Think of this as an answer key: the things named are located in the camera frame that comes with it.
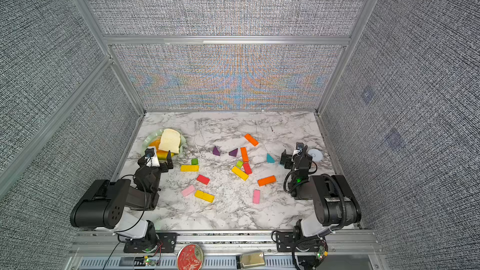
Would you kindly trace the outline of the purple triangle block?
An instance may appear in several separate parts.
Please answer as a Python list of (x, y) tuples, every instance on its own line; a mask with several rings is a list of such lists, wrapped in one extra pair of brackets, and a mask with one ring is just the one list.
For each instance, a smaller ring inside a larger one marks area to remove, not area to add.
[(232, 157), (237, 157), (237, 156), (238, 156), (238, 150), (239, 150), (239, 149), (236, 148), (236, 149), (230, 151), (230, 152), (228, 153), (228, 155), (230, 155), (230, 156), (232, 156)]
[(220, 150), (216, 146), (213, 147), (212, 153), (215, 156), (221, 156)]

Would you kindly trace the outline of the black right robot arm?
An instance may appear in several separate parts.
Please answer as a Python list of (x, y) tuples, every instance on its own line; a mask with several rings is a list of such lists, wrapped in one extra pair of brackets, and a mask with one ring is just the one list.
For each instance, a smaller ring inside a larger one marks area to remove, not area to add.
[(297, 221), (292, 232), (275, 232), (272, 239), (279, 252), (291, 251), (296, 241), (340, 230), (359, 223), (361, 208), (345, 176), (316, 174), (318, 165), (305, 149), (283, 151), (280, 165), (289, 170), (284, 192), (297, 201), (312, 201), (314, 212)]

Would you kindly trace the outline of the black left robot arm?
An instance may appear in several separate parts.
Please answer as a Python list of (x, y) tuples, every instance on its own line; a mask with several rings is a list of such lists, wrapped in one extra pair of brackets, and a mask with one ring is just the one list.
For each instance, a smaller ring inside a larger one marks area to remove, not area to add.
[(173, 169), (171, 151), (165, 162), (156, 162), (156, 150), (149, 147), (138, 160), (139, 168), (117, 181), (98, 179), (73, 207), (70, 222), (76, 228), (112, 231), (124, 245), (124, 253), (173, 253), (178, 235), (158, 233), (144, 218), (160, 199), (160, 179)]

